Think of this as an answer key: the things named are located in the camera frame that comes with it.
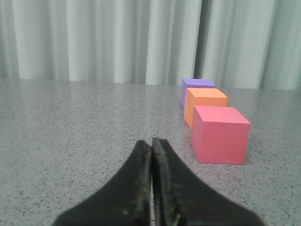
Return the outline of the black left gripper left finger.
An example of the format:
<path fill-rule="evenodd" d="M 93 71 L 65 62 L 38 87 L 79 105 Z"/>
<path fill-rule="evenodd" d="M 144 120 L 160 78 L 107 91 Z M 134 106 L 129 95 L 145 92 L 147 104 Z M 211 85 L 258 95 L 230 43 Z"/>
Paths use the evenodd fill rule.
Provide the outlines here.
<path fill-rule="evenodd" d="M 129 158 L 96 193 L 60 214 L 55 226 L 150 225 L 151 147 L 136 142 Z"/>

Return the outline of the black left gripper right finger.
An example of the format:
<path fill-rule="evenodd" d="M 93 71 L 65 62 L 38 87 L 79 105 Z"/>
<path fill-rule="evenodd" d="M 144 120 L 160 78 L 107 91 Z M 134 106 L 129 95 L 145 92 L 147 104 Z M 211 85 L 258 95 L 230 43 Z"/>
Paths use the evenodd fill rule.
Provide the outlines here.
<path fill-rule="evenodd" d="M 154 214 L 157 226 L 262 226 L 253 212 L 200 180 L 165 139 L 152 140 Z"/>

